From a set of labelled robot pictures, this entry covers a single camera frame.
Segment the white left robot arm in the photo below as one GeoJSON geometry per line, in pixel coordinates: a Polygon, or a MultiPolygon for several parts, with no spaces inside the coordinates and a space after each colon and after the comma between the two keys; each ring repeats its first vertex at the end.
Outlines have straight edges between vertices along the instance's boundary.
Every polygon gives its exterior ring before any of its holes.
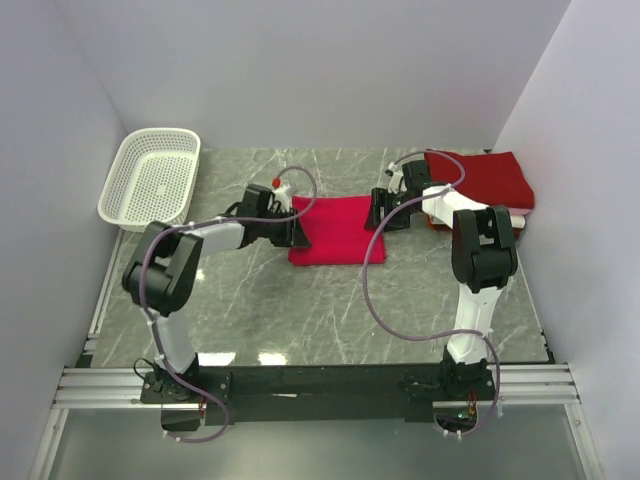
{"type": "Polygon", "coordinates": [[[151,222],[122,275],[122,287],[147,316],[156,354],[149,387],[175,401],[193,399],[200,385],[198,354],[180,313],[193,292],[203,257],[243,249],[258,239],[279,248],[308,248],[293,206],[297,187],[275,179],[251,184],[240,201],[201,224],[173,227],[151,222]]]}

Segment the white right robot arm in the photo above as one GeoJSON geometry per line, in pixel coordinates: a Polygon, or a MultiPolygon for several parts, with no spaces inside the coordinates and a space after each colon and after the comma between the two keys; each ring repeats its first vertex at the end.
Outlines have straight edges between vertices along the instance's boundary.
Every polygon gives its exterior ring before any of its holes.
{"type": "Polygon", "coordinates": [[[412,215],[422,212],[450,228],[451,268],[459,293],[454,327],[441,335],[447,344],[437,388],[447,398],[466,399],[482,387],[499,390],[487,368],[493,355],[489,336],[496,304],[518,269],[518,257],[509,210],[458,192],[466,172],[452,155],[440,156],[459,170],[452,183],[435,182],[427,162],[409,155],[391,162],[388,186],[371,194],[365,227],[379,237],[387,229],[409,227],[412,215]]]}

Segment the bright red t-shirt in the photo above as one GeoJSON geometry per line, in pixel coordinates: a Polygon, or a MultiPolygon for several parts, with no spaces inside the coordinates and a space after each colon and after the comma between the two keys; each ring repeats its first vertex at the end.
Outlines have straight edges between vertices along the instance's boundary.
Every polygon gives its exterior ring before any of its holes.
{"type": "Polygon", "coordinates": [[[365,229],[369,207],[369,196],[318,197],[300,218],[311,246],[291,248],[289,262],[296,267],[361,265],[373,236],[365,229]]]}

